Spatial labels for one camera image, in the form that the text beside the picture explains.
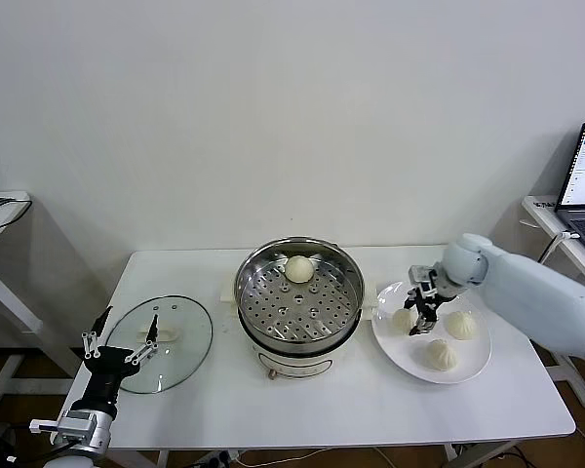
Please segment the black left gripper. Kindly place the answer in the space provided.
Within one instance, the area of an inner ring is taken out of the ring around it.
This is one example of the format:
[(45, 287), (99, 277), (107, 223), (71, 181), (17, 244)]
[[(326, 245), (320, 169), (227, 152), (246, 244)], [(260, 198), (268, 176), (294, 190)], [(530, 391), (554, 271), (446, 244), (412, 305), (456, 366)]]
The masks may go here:
[(115, 405), (124, 379), (139, 372), (139, 364), (158, 349), (158, 315), (153, 316), (144, 342), (136, 351), (112, 346), (100, 346), (99, 339), (112, 310), (109, 305), (96, 318), (89, 331), (81, 333), (87, 370), (91, 373), (82, 401), (87, 405)]

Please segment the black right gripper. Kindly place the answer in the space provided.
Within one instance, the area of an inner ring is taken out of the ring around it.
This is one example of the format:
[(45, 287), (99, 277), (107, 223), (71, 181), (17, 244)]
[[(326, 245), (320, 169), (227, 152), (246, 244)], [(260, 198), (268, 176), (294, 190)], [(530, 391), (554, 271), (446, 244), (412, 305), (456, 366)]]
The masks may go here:
[(432, 324), (438, 321), (437, 311), (444, 302), (445, 298), (436, 293), (424, 295), (421, 289), (408, 291), (403, 308), (418, 312), (418, 318), (410, 329), (409, 336), (429, 333)]

